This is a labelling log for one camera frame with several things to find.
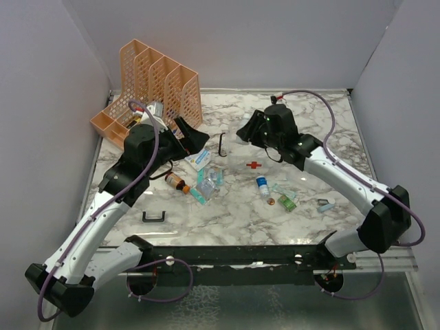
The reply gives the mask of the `blue white medicine carton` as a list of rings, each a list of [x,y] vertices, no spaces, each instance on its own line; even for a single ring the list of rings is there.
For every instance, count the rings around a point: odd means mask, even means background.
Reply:
[[[199,172],[211,161],[211,152],[203,148],[200,152],[194,155],[189,155],[184,159],[195,171]]]

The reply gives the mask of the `clear plastic medicine box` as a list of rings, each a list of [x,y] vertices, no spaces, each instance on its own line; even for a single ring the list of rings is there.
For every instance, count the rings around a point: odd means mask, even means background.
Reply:
[[[281,157],[274,149],[259,148],[240,140],[236,132],[249,117],[245,114],[240,120],[231,122],[219,137],[219,167],[224,183],[245,182],[255,185],[256,178],[262,176],[270,188],[278,185],[295,190],[310,184],[312,180],[308,174],[300,173],[284,162],[279,163]]]

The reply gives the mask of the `brown bottle orange cap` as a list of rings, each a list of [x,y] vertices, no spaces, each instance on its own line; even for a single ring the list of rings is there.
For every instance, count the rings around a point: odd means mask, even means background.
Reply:
[[[190,186],[173,172],[167,174],[164,180],[169,186],[173,187],[175,190],[182,191],[185,195],[190,192]]]

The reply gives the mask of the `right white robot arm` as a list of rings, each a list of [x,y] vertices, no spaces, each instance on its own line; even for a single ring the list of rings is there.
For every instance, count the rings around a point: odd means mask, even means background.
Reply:
[[[321,241],[316,261],[322,268],[331,269],[352,252],[382,254],[409,229],[408,191],[401,186],[387,188],[357,170],[352,175],[344,172],[343,162],[326,155],[318,138],[298,132],[294,115],[284,104],[256,110],[236,134],[254,146],[275,149],[281,161],[321,179],[365,216],[358,228],[336,231]]]

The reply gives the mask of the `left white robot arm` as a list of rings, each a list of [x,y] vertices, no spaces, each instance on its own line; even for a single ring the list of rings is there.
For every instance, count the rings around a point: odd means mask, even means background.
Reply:
[[[92,258],[110,229],[149,187],[151,175],[169,161],[197,154],[210,138],[181,117],[175,123],[183,134],[180,139],[157,119],[135,125],[124,139],[120,159],[104,174],[90,207],[65,242],[44,263],[27,268],[25,277],[38,293],[40,321],[51,320],[43,315],[44,300],[75,317],[95,291],[119,273],[150,267],[152,255],[142,248],[141,238],[124,242],[101,261]]]

